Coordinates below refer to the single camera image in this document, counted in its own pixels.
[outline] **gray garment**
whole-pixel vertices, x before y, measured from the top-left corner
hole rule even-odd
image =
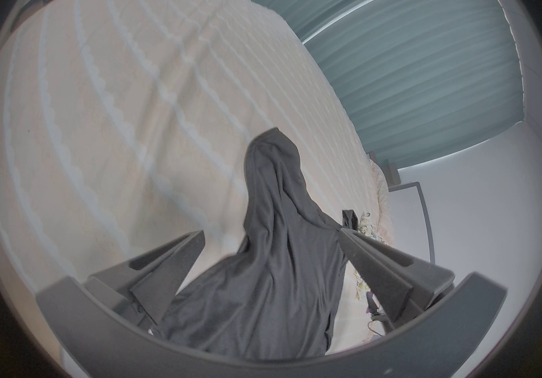
[[[299,152],[278,128],[251,142],[245,176],[243,246],[181,291],[152,332],[249,360],[323,355],[347,262],[341,226],[308,195]]]

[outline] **teal curtain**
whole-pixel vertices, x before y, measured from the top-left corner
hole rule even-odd
[[[368,0],[252,0],[305,40]],[[305,46],[365,151],[406,167],[462,150],[523,119],[523,85],[497,0],[374,0]]]

